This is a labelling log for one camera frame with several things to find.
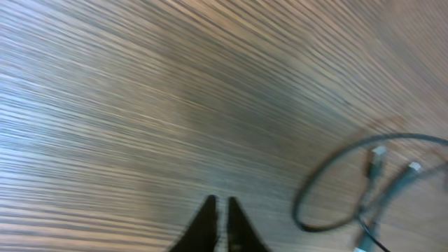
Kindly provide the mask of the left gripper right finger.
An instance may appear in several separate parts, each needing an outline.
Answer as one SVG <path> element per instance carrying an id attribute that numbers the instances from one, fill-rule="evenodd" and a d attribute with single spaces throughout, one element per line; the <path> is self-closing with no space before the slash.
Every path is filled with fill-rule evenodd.
<path id="1" fill-rule="evenodd" d="M 256 234 L 236 197 L 230 197 L 228 200 L 227 251 L 269 252 Z"/>

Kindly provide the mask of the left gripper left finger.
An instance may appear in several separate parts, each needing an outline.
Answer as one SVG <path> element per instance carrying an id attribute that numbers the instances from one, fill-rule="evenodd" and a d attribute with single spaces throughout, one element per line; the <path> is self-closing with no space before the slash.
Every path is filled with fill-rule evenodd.
<path id="1" fill-rule="evenodd" d="M 215 195 L 206 197 L 183 235 L 169 252 L 214 252 L 218 241 L 218 212 Z"/>

